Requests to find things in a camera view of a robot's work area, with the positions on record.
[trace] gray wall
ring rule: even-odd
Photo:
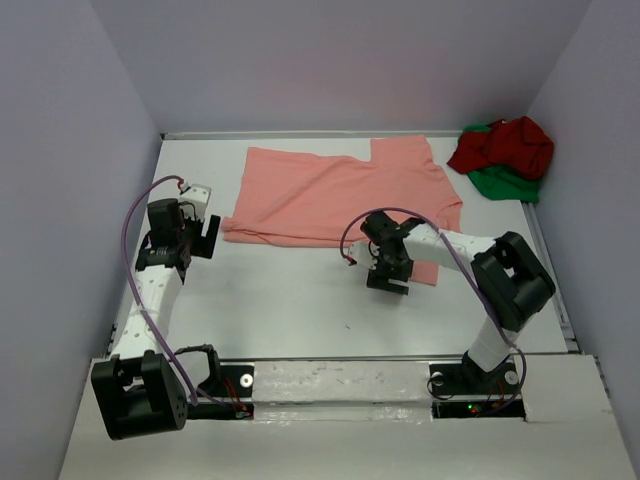
[[[640,473],[640,2],[595,0],[533,103],[557,150],[537,212]]]
[[[157,130],[86,0],[2,2],[0,478],[57,478]]]
[[[92,0],[161,131],[519,116],[589,0]]]

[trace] white table surface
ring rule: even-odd
[[[370,140],[174,140],[162,146],[155,178],[178,174],[212,187],[208,214],[230,216],[240,191],[247,148],[347,154],[368,161]],[[482,197],[466,176],[446,166],[455,138],[430,138],[462,198],[464,233],[518,232],[533,247],[522,205]],[[175,196],[166,184],[151,199]],[[148,224],[143,225],[143,233]],[[177,349],[211,343],[222,358],[318,358],[449,355],[469,348],[484,319],[459,272],[441,269],[438,285],[411,283],[407,297],[365,287],[366,271],[349,268],[337,249],[280,248],[218,238],[213,260],[194,259],[171,318],[169,344]],[[122,325],[131,304],[123,298]],[[525,352],[566,352],[551,302],[519,342]]]

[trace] red cloth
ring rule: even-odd
[[[508,165],[527,180],[542,178],[551,163],[553,142],[529,117],[489,125],[489,132],[465,132],[447,163],[458,173]]]

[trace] pink t-shirt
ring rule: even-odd
[[[229,242],[337,247],[353,218],[380,207],[403,207],[460,230],[462,200],[423,136],[371,140],[369,162],[251,147],[233,217],[222,229]],[[365,239],[359,224],[347,236],[348,242]],[[437,278],[437,265],[414,265],[412,280],[435,285]]]

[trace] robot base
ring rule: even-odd
[[[471,362],[465,354],[462,362],[434,363],[429,365],[431,393],[437,397],[451,395],[488,395],[496,384],[500,382],[505,395],[512,395],[518,387],[518,374],[515,364],[502,362],[493,371],[487,373],[476,367],[470,367]]]

